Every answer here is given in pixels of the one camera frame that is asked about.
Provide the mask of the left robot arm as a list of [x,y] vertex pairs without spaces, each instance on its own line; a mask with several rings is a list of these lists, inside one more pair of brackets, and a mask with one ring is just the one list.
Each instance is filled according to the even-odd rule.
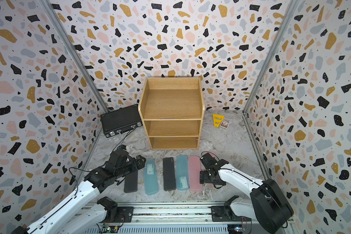
[[14,234],[58,234],[78,233],[93,224],[104,221],[125,222],[125,216],[119,213],[118,204],[108,197],[100,199],[85,214],[75,217],[87,203],[100,195],[120,178],[137,172],[145,167],[146,159],[140,155],[135,158],[128,152],[117,149],[102,166],[88,171],[83,181],[62,202],[28,227],[15,228]]

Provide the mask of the black pencil case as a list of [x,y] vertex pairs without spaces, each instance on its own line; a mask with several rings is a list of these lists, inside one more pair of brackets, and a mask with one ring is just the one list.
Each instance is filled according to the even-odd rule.
[[126,194],[137,191],[138,186],[138,171],[128,174],[124,180],[124,192]]
[[163,159],[163,188],[165,191],[176,189],[175,165],[173,158]]

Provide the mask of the left black pencil case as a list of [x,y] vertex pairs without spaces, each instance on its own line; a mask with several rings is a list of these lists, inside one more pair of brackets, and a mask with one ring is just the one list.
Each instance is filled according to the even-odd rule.
[[128,174],[124,180],[124,192],[126,194],[137,191],[138,186],[138,171]]

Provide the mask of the middle black pencil case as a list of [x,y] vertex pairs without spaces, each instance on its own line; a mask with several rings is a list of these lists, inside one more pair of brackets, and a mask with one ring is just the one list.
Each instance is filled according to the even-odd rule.
[[175,165],[173,158],[163,159],[163,188],[165,191],[176,189]]

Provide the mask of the yellow triangular packet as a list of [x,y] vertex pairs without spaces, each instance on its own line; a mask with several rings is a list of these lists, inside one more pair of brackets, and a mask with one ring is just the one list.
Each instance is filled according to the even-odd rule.
[[224,120],[223,115],[213,114],[214,127],[218,128],[221,125],[223,120]]

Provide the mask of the pink pencil case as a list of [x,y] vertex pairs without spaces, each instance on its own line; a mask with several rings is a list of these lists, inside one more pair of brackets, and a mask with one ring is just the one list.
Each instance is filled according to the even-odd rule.
[[204,154],[210,154],[213,158],[217,159],[217,156],[216,156],[214,153],[209,152],[209,151],[203,151],[201,154],[202,154],[202,155],[204,155]]
[[190,191],[194,193],[201,192],[203,185],[200,184],[201,164],[198,156],[190,156],[188,158],[188,170]]

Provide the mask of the small card box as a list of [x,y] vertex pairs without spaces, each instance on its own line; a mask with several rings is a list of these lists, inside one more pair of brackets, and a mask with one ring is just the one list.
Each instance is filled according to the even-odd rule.
[[221,127],[221,128],[224,128],[224,129],[227,129],[227,128],[229,127],[229,124],[230,124],[230,121],[224,119],[224,120],[221,122],[220,127]]

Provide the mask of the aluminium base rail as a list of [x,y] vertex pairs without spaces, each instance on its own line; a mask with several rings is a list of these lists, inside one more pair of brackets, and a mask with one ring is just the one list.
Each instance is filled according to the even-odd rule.
[[228,218],[223,202],[123,202],[118,217],[103,221],[94,203],[85,205],[60,234],[265,234],[244,212]]

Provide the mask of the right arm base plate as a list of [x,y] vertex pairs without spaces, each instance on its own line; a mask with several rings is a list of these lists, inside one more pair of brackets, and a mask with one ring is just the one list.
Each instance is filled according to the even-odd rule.
[[213,222],[241,222],[251,221],[251,218],[237,216],[227,206],[211,206],[211,215]]

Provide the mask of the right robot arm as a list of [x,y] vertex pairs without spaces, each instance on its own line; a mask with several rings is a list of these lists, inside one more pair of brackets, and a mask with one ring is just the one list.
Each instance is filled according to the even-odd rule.
[[261,180],[250,176],[226,160],[217,160],[210,153],[203,154],[200,160],[205,167],[200,172],[201,184],[212,184],[218,189],[231,184],[249,196],[249,199],[232,196],[222,206],[213,206],[211,212],[214,222],[237,222],[248,218],[258,221],[270,234],[286,228],[294,211],[273,179]]

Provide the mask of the wooden three-tier shelf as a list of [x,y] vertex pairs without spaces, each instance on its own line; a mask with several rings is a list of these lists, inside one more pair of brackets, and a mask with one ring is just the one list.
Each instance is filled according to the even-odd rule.
[[205,112],[199,78],[147,78],[138,111],[152,150],[199,148]]

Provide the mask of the black briefcase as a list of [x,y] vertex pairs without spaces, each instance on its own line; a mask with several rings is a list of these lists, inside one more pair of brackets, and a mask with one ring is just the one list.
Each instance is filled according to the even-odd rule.
[[127,133],[142,126],[138,104],[103,114],[100,121],[103,133],[107,138]]

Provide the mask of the teal pencil case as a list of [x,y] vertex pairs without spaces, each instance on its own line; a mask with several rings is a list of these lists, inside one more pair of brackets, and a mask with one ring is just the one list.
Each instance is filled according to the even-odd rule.
[[154,159],[147,159],[143,168],[143,180],[145,193],[148,196],[155,195],[159,191],[156,164]]
[[186,155],[176,157],[176,188],[179,191],[189,189],[188,157]]

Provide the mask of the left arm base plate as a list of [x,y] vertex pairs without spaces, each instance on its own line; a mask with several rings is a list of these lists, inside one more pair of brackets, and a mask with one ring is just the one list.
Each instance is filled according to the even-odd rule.
[[96,223],[130,223],[133,214],[132,206],[104,208],[102,205],[97,205],[97,208],[93,209],[92,217]]

